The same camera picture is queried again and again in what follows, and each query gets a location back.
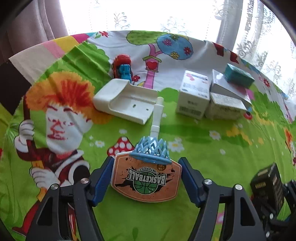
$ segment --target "small orange basketball graphic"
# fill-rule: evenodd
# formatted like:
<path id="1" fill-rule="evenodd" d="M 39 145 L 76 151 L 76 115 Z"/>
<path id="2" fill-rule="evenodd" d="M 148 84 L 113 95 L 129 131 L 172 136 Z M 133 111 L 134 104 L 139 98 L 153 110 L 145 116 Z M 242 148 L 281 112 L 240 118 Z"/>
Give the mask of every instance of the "small orange basketball graphic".
<path id="1" fill-rule="evenodd" d="M 166 169 L 166 165 L 157 164 L 157 169 L 160 171 L 164 171 Z"/>

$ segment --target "cartoon ear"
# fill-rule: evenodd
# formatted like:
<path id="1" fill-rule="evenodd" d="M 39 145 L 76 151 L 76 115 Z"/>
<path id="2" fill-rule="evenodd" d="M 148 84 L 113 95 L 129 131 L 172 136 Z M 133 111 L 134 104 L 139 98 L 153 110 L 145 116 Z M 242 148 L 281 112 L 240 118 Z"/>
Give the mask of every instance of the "cartoon ear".
<path id="1" fill-rule="evenodd" d="M 92 120 L 87 119 L 86 122 L 81 127 L 83 133 L 88 132 L 90 130 L 90 128 L 92 127 L 92 125 L 93 125 Z"/>

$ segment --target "white box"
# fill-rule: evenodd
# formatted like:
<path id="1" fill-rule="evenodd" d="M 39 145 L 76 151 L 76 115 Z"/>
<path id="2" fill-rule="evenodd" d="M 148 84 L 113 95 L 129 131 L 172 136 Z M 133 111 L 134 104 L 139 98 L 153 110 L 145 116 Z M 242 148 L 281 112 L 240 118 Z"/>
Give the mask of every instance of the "white box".
<path id="1" fill-rule="evenodd" d="M 246 109 L 252 106 L 251 100 L 244 87 L 228 83 L 224 75 L 213 69 L 213 82 L 211 92 L 240 99 Z"/>
<path id="2" fill-rule="evenodd" d="M 210 82 L 204 75 L 186 70 L 179 90 L 176 111 L 201 119 L 210 102 Z"/>
<path id="3" fill-rule="evenodd" d="M 211 92 L 211 102 L 205 111 L 209 119 L 237 120 L 247 111 L 239 99 Z"/>

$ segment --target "blue basketball net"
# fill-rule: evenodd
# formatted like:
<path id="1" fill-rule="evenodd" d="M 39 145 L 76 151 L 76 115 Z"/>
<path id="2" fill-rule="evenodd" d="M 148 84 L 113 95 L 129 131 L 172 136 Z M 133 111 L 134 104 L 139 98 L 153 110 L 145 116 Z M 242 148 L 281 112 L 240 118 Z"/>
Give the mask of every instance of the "blue basketball net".
<path id="1" fill-rule="evenodd" d="M 130 156 L 154 164 L 169 165 L 172 163 L 166 141 L 158 140 L 156 137 L 153 139 L 149 136 L 142 137 Z"/>

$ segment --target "tablecloth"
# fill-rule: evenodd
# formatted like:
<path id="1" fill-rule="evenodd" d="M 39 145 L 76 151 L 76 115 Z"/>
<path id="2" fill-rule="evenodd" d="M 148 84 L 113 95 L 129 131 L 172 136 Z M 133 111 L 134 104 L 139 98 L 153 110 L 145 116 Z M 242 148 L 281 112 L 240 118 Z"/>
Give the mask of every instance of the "tablecloth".
<path id="1" fill-rule="evenodd" d="M 240 183 L 250 196 L 254 174 L 273 162 L 283 182 L 295 178 L 295 105 L 235 53 L 212 42 L 165 32 L 99 31 L 68 36 L 27 49 L 0 66 L 4 87 L 0 90 L 0 218 L 16 240 L 25 240 L 20 234 L 26 234 L 42 189 L 50 182 L 71 185 L 114 155 L 109 150 L 119 143 L 125 147 L 130 143 L 133 148 L 149 135 L 151 118 L 142 126 L 97 112 L 92 105 L 92 97 L 111 80 L 111 63 L 118 54 L 131 57 L 132 84 L 153 88 L 164 98 L 159 137 L 167 141 L 173 160 L 185 156 L 205 178 L 230 187 Z M 247 90 L 252 119 L 196 120 L 177 114 L 184 71 L 211 80 L 212 69 L 224 72 L 227 63 L 255 79 Z M 26 149 L 25 135 L 33 135 L 35 155 Z M 47 178 L 38 182 L 34 168 L 45 170 Z M 109 186 L 94 208 L 109 241 L 187 240 L 198 211 L 182 182 L 176 198 L 162 203 L 137 202 Z M 288 213 L 284 205 L 280 217 Z M 70 219 L 76 240 L 74 213 Z M 222 220 L 220 205 L 214 241 Z"/>

